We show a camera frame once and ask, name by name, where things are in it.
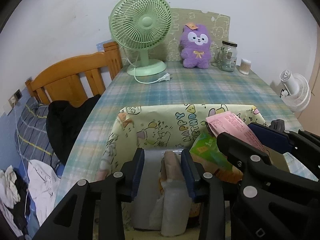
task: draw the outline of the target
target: wooden headboard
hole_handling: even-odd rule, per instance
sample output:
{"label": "wooden headboard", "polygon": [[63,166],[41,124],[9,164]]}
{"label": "wooden headboard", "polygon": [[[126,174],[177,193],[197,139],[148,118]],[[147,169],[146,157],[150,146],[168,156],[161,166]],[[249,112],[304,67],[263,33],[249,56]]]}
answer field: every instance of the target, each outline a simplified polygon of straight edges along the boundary
{"label": "wooden headboard", "polygon": [[79,73],[84,72],[93,95],[103,94],[106,90],[100,68],[107,66],[111,80],[122,68],[118,44],[113,41],[103,44],[104,52],[76,56],[62,60],[42,71],[34,80],[27,80],[26,86],[31,96],[43,104],[52,101],[66,100],[78,107],[88,99]]}

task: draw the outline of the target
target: blue gripper pad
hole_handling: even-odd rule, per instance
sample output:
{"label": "blue gripper pad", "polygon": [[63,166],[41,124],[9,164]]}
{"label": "blue gripper pad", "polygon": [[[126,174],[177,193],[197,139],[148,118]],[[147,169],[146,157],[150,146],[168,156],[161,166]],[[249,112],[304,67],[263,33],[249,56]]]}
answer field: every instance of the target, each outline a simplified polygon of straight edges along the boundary
{"label": "blue gripper pad", "polygon": [[131,198],[134,199],[138,194],[139,184],[140,184],[141,175],[143,171],[144,150],[141,148],[138,148],[132,161],[136,164],[136,169],[132,178],[132,192],[131,192]]}
{"label": "blue gripper pad", "polygon": [[281,154],[291,152],[292,145],[289,143],[288,137],[285,134],[254,122],[250,123],[248,127],[264,146]]}
{"label": "blue gripper pad", "polygon": [[181,169],[189,197],[194,200],[196,197],[195,189],[200,183],[200,176],[188,149],[184,149],[181,153]]}

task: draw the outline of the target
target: fan base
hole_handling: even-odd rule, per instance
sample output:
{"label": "fan base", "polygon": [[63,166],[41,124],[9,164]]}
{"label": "fan base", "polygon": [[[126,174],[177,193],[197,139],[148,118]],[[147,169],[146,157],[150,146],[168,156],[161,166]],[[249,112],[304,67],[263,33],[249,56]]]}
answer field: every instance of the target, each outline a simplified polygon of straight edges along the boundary
{"label": "fan base", "polygon": [[[137,61],[135,65],[139,66],[139,67],[136,67],[137,77],[151,76],[154,74],[158,74],[167,68],[167,65],[159,59],[149,59],[149,65],[145,67],[141,66],[140,61]],[[127,69],[127,73],[131,76],[134,76],[134,68],[135,67],[133,65],[130,65]]]}

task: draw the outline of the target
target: power plug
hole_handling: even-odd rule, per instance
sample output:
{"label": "power plug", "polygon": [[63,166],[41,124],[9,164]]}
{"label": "power plug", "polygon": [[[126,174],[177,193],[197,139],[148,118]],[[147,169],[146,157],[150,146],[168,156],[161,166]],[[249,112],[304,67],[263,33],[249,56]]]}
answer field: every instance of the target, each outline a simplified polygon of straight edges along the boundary
{"label": "power plug", "polygon": [[16,104],[17,104],[18,100],[15,97],[15,95],[13,95],[12,97],[9,98],[9,104],[10,106],[13,108]]}

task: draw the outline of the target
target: plaid tablecloth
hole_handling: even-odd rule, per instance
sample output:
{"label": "plaid tablecloth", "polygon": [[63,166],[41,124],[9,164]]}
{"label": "plaid tablecloth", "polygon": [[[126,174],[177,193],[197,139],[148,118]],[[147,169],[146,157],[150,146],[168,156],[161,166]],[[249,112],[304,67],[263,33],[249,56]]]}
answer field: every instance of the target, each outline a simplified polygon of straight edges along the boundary
{"label": "plaid tablecloth", "polygon": [[56,204],[79,180],[94,181],[112,125],[125,106],[168,104],[255,105],[267,124],[283,119],[287,130],[298,131],[299,121],[278,95],[254,72],[242,75],[216,67],[186,69],[180,62],[168,62],[160,74],[139,77],[151,82],[168,72],[172,79],[152,85],[137,83],[122,70],[106,89],[84,124],[63,172]]}

